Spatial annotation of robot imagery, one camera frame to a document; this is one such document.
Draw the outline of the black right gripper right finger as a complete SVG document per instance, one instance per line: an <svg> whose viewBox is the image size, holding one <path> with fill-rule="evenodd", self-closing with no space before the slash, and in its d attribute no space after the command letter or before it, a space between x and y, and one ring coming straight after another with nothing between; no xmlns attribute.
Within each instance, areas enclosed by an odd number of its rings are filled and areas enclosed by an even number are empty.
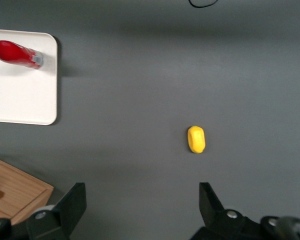
<svg viewBox="0 0 300 240"><path fill-rule="evenodd" d="M300 218L264 216L254 222L234 209L225 209L208 182L199 184L199 211L204 226L192 240L300 240Z"/></svg>

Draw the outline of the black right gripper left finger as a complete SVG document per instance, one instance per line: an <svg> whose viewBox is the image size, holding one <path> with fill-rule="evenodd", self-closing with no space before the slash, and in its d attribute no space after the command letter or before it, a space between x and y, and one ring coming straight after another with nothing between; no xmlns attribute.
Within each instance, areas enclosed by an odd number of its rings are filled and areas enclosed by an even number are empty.
<svg viewBox="0 0 300 240"><path fill-rule="evenodd" d="M77 182L58 203L36 209L20 223L0 218L0 240L69 240L86 208L86 185Z"/></svg>

